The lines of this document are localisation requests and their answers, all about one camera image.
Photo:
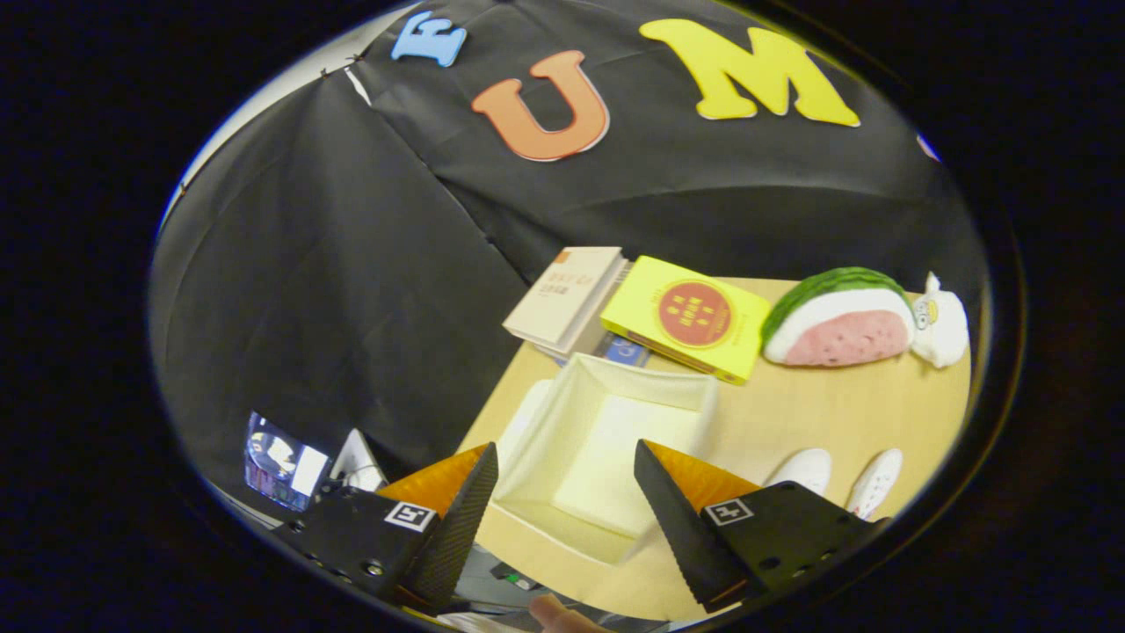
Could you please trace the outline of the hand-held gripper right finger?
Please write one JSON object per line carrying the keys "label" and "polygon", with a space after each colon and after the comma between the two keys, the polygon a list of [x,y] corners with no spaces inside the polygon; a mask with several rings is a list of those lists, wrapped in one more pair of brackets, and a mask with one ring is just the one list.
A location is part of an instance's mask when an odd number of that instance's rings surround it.
{"label": "hand-held gripper right finger", "polygon": [[867,546],[884,524],[802,483],[752,483],[652,440],[636,442],[634,480],[709,614],[792,593]]}

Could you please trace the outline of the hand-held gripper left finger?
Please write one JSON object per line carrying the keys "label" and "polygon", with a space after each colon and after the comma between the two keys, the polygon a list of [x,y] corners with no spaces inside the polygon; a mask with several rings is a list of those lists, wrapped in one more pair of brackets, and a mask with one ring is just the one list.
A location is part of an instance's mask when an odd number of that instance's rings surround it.
{"label": "hand-held gripper left finger", "polygon": [[341,486],[272,533],[343,585],[436,615],[453,602],[498,471],[484,442],[378,491]]}

